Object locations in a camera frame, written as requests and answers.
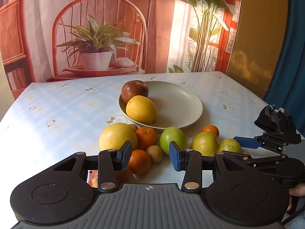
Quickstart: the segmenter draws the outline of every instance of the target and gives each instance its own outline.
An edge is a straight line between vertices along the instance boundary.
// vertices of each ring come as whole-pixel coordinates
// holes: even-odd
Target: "tablecloth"
[[[266,103],[221,72],[165,73],[83,78],[53,83],[31,83],[0,122],[3,153],[0,221],[10,228],[17,221],[10,194],[22,181],[78,151],[99,153],[100,133],[116,122],[132,123],[122,115],[118,97],[130,80],[169,81],[188,88],[202,101],[200,119],[184,130],[188,147],[202,127],[218,127],[218,142],[234,136],[254,137],[263,131],[254,125]],[[253,157],[276,155],[265,149],[243,149]],[[138,183],[178,183],[184,172],[174,171],[169,157],[154,164]],[[211,171],[203,171],[203,186],[212,183]]]

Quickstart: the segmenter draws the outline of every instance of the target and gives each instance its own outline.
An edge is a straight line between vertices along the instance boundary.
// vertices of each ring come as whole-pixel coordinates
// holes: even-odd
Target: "red apple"
[[[124,103],[127,104],[129,100],[136,95],[148,97],[148,87],[146,83],[140,80],[133,80],[123,85],[121,97]]]

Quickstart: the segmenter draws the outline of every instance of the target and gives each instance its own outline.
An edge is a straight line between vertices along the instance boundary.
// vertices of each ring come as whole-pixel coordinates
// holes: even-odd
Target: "yellow wall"
[[[242,0],[227,75],[264,98],[282,50],[288,0]]]
[[[9,83],[4,72],[2,58],[0,54],[0,120],[14,102]]]

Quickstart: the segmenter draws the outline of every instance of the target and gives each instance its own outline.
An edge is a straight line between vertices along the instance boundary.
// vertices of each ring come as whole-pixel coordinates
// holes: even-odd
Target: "printed backdrop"
[[[32,82],[226,73],[241,0],[0,0],[0,51],[16,99]]]

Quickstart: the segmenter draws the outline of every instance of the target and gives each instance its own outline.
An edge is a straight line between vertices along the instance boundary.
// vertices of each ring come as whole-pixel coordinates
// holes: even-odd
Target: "white pot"
[[[80,64],[84,70],[108,70],[112,52],[80,53]]]

